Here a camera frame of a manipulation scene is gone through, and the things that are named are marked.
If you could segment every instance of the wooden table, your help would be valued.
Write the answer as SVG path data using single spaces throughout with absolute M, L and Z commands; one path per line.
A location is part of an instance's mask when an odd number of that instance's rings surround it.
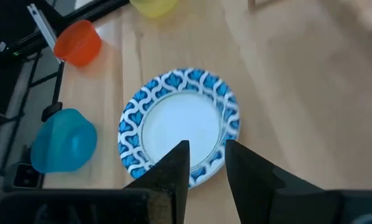
M 65 66 L 60 101 L 95 125 L 96 152 L 76 172 L 46 175 L 45 188 L 132 181 L 116 145 L 124 104 L 160 73 L 201 67 L 232 87 L 242 144 L 319 187 L 372 189 L 372 61 L 318 1 L 252 14 L 247 1 L 179 0 L 158 19 L 128 5 L 95 26 L 102 51 L 85 68 Z M 189 191 L 185 222 L 239 222 L 225 169 Z

